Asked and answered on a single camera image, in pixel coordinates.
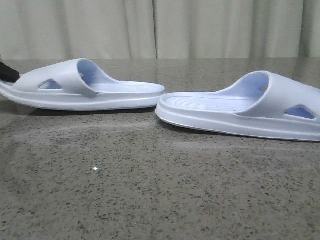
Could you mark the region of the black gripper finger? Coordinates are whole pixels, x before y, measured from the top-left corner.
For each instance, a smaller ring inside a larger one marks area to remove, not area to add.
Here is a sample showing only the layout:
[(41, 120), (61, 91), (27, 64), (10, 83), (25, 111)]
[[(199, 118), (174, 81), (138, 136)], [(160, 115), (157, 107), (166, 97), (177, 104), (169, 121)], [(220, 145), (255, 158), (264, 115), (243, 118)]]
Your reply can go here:
[(0, 79), (9, 82), (15, 83), (20, 78), (20, 74), (15, 69), (7, 66), (3, 62), (0, 62)]

